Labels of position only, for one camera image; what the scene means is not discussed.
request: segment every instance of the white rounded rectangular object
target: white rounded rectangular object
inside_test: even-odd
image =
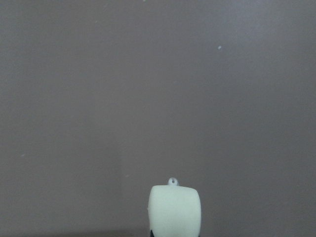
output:
[[[195,189],[153,186],[149,196],[150,229],[155,237],[198,237],[201,203]]]

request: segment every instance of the white spot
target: white spot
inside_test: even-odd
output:
[[[168,180],[168,185],[172,185],[172,186],[179,186],[179,182],[176,178],[170,178]]]

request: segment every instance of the gray background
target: gray background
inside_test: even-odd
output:
[[[202,237],[315,236],[316,2],[0,1],[0,236],[147,230],[170,176]]]

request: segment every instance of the white pad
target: white pad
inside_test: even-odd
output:
[[[198,237],[201,203],[195,189],[153,186],[149,196],[150,229],[155,237]]]

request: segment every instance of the white object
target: white object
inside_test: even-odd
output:
[[[195,189],[179,186],[170,178],[168,185],[153,186],[148,215],[151,236],[198,237],[201,226],[201,203]]]

